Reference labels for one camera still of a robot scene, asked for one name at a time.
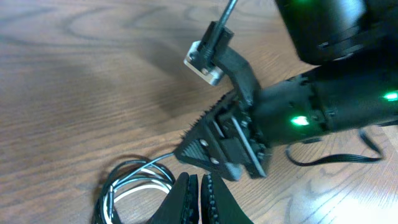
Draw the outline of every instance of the bolt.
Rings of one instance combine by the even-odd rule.
[[[205,68],[203,68],[203,69],[201,70],[201,72],[202,72],[204,75],[209,74],[209,71],[208,71],[207,69],[205,69]]]
[[[209,146],[209,144],[206,142],[206,140],[201,139],[201,140],[199,140],[199,141],[200,141],[200,144],[201,144],[202,146],[205,146],[205,147]]]
[[[211,161],[213,164],[215,164],[215,165],[220,164],[220,162],[218,162],[218,160],[215,159],[215,158],[213,158],[213,157],[210,158],[210,161]]]

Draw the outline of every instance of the black cable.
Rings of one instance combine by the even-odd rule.
[[[290,162],[297,166],[315,166],[320,164],[327,164],[327,163],[334,163],[334,162],[355,162],[355,163],[373,163],[378,162],[384,159],[382,151],[372,142],[372,140],[368,137],[366,132],[362,129],[358,131],[358,134],[363,143],[365,143],[371,150],[375,151],[380,155],[380,157],[372,158],[360,155],[353,155],[353,154],[335,154],[331,156],[322,157],[321,159],[317,159],[312,162],[299,162],[293,159],[290,155],[291,145],[288,145],[285,150],[286,157]]]
[[[108,197],[108,211],[107,215],[111,219],[113,224],[118,224],[121,223],[119,219],[119,215],[117,214],[117,211],[114,209],[114,202],[113,200],[116,198],[114,197],[115,191],[119,190],[121,187],[131,184],[136,181],[145,181],[145,180],[150,180],[150,181],[158,181],[159,183],[157,185],[160,185],[162,188],[169,188],[169,186],[173,186],[175,183],[175,177],[171,173],[171,171],[166,168],[166,166],[156,164],[157,161],[164,159],[166,157],[172,156],[173,153],[168,153],[164,154],[163,156],[159,156],[158,158],[155,158],[154,160],[151,161],[145,161],[145,160],[131,160],[131,161],[125,161],[117,165],[108,175],[108,178],[106,179],[103,188],[101,189],[101,193],[99,195],[99,198],[96,202],[94,213],[93,213],[93,219],[92,223],[93,224],[106,224],[106,219],[103,213],[104,209],[104,199]],[[118,170],[122,168],[123,166],[126,165],[137,165],[141,164],[139,167],[134,167],[131,170],[124,172],[122,174],[118,174]],[[142,171],[143,169],[155,169],[159,171],[160,173],[157,173],[156,175],[149,174],[149,173],[138,173]]]

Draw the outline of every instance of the black plastic mount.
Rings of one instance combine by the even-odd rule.
[[[175,156],[182,162],[220,173],[228,180],[240,178],[240,164],[246,167],[251,178],[265,177],[272,150],[261,141],[262,134],[252,125],[249,115],[254,96],[261,87],[249,62],[228,47],[233,33],[227,28],[223,28],[212,57],[201,55],[215,25],[216,22],[210,24],[197,54],[191,55],[191,63],[197,69],[219,67],[230,77],[234,90],[187,132]]]

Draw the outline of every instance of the robotic arm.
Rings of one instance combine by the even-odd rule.
[[[250,64],[228,47],[224,25],[237,0],[194,42],[184,63],[211,85],[224,74],[234,89],[196,122],[175,150],[178,160],[238,180],[266,177],[272,148],[398,121],[398,5],[394,1],[276,0],[301,60],[320,65],[261,89]],[[318,161],[377,162],[382,152],[362,130],[378,158],[339,154]]]

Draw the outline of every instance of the white cable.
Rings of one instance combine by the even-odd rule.
[[[127,196],[129,194],[132,194],[134,192],[137,192],[139,190],[144,190],[144,189],[158,189],[158,190],[161,190],[161,191],[163,191],[163,192],[165,192],[167,194],[170,192],[170,190],[168,188],[165,188],[165,187],[162,187],[162,186],[159,186],[159,185],[155,185],[155,184],[148,184],[148,185],[143,185],[143,186],[139,186],[139,187],[133,187],[132,189],[123,192],[122,194],[118,195],[113,200],[113,202],[116,203],[120,199],[124,198],[125,196]],[[106,194],[105,197],[104,197],[103,213],[104,213],[104,216],[105,216],[106,224],[112,224],[112,220],[110,219],[110,217],[109,217],[109,215],[107,213],[107,210],[108,210],[108,194]]]
[[[127,196],[127,195],[129,195],[129,194],[131,194],[131,193],[137,192],[137,191],[139,191],[139,190],[143,190],[143,189],[158,189],[158,190],[161,190],[161,191],[163,191],[163,192],[165,192],[165,193],[167,193],[167,194],[170,192],[169,189],[165,189],[164,187],[161,187],[161,186],[159,186],[159,185],[148,184],[148,185],[143,185],[143,186],[139,186],[139,187],[134,187],[134,188],[132,188],[132,189],[130,189],[130,190],[127,190],[127,191],[123,192],[122,194],[118,195],[118,196],[114,199],[114,202],[116,203],[116,202],[118,202],[120,199],[124,198],[125,196]]]
[[[163,178],[161,175],[155,173],[155,172],[152,171],[152,170],[142,168],[140,171],[146,172],[147,174],[152,174],[152,175],[154,175],[155,177],[164,180],[164,178]],[[118,184],[119,181],[120,181],[120,179],[116,179],[116,180],[112,183],[112,186],[113,186],[113,187],[116,186],[116,184]],[[160,182],[160,181],[158,181],[158,180],[152,180],[152,182],[153,182],[153,183],[156,183],[156,184],[159,184],[159,185],[163,185],[164,187],[167,187],[169,190],[171,190],[171,188],[172,188],[172,186],[171,186],[170,184],[166,184],[166,185],[165,185],[165,184],[163,184],[162,182]]]

